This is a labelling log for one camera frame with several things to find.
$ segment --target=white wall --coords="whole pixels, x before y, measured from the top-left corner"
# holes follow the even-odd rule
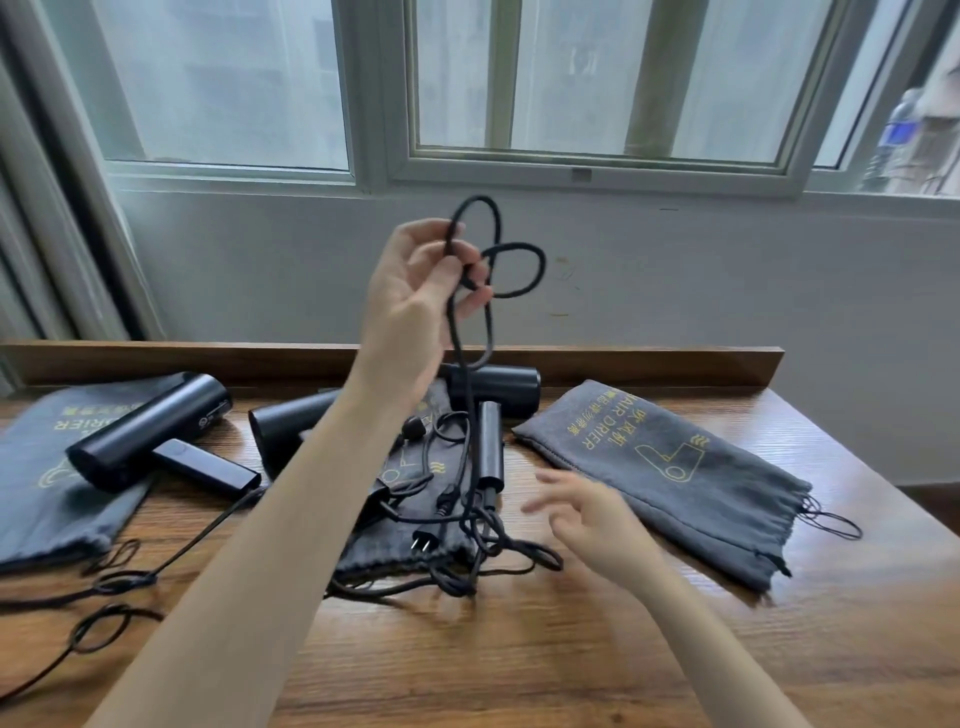
[[[172,337],[355,342],[392,226],[463,196],[120,199]],[[494,196],[507,239],[550,259],[540,289],[495,305],[499,343],[779,345],[775,388],[868,464],[897,483],[960,480],[960,222],[829,195]],[[468,237],[490,239],[479,211]],[[529,270],[503,265],[500,282]]]

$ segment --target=hand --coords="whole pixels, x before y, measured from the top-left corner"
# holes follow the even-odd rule
[[[465,265],[477,289],[457,303],[457,320],[482,308],[493,290],[484,284],[490,267],[480,252],[454,240],[444,257],[449,220],[428,219],[397,227],[380,256],[367,292],[360,351],[353,371],[383,397],[400,398],[409,412],[426,393],[450,346],[446,301]],[[463,225],[457,233],[463,232]]]
[[[553,535],[592,570],[628,588],[646,567],[662,564],[657,542],[616,490],[568,471],[538,470],[537,480],[547,487],[523,512],[546,508]]]

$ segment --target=gray drawstring bag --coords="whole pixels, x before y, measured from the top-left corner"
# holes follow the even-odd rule
[[[588,380],[514,428],[559,468],[613,486],[640,519],[756,592],[808,515],[809,483],[647,400]]]
[[[63,451],[184,379],[177,374],[61,389],[0,433],[0,571],[109,551],[152,479],[104,493],[77,474]]]
[[[446,392],[446,383],[438,379],[430,385],[426,396],[418,404],[416,414],[423,418],[429,430],[437,418],[449,411],[450,398]],[[461,434],[454,424],[449,425],[444,432],[451,436]],[[427,441],[424,439],[406,443],[392,452],[380,471],[380,481],[388,487],[396,488],[405,481],[421,476],[425,442]],[[433,473],[433,479],[423,491],[400,503],[397,511],[401,516],[428,519],[436,515],[437,496],[456,480],[464,447],[463,443],[448,443],[440,438],[434,438],[429,443],[427,468]],[[460,481],[461,494],[468,485],[469,462]],[[417,528],[413,523],[382,519],[354,532],[341,554],[334,578],[345,583],[358,583],[391,574],[423,571],[428,567],[448,566],[454,562],[468,564],[473,560],[476,546],[457,523],[447,524],[440,534],[440,542],[428,552],[412,549],[414,531]]]

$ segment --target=window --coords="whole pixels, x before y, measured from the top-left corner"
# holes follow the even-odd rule
[[[908,0],[879,0],[817,155],[818,167],[837,169],[840,166],[853,128],[867,104],[868,94],[907,4]]]
[[[860,181],[863,192],[960,196],[960,21],[940,24],[886,120]]]
[[[330,0],[46,0],[61,35],[84,4],[110,67],[78,86],[112,76],[137,141],[91,112],[108,158],[348,169]]]
[[[128,175],[960,196],[960,0],[40,2]]]
[[[829,68],[837,39],[870,17],[836,0],[406,7],[411,158],[557,162],[590,177],[600,165],[788,176],[814,99],[846,74]]]

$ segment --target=wooden table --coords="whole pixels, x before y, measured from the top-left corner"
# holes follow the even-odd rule
[[[247,410],[342,379],[350,348],[22,344],[0,348],[35,388],[0,403],[0,427],[45,388],[64,383],[208,371],[235,385],[228,425],[206,444],[258,468]],[[793,579],[754,598],[692,560],[671,556],[818,728],[960,725],[960,541],[765,385],[777,350],[503,350],[501,363],[540,367],[550,387],[592,376],[627,387],[811,481],[831,511],[860,523],[850,543],[798,523],[786,547]],[[518,504],[536,490],[539,459],[510,444],[508,530],[556,546]],[[171,554],[222,507],[173,478],[126,529],[144,542],[132,563]],[[169,611],[242,516],[173,566],[151,591],[126,595]],[[706,726],[656,625],[627,594],[561,547],[561,573],[482,582],[474,600],[425,589],[393,605],[329,600],[317,614],[283,695],[276,726]],[[504,561],[518,561],[503,557]],[[75,589],[78,567],[0,579],[0,598]],[[0,617],[0,692],[49,662],[98,603]],[[10,726],[81,725],[155,629],[71,656],[20,702]]]

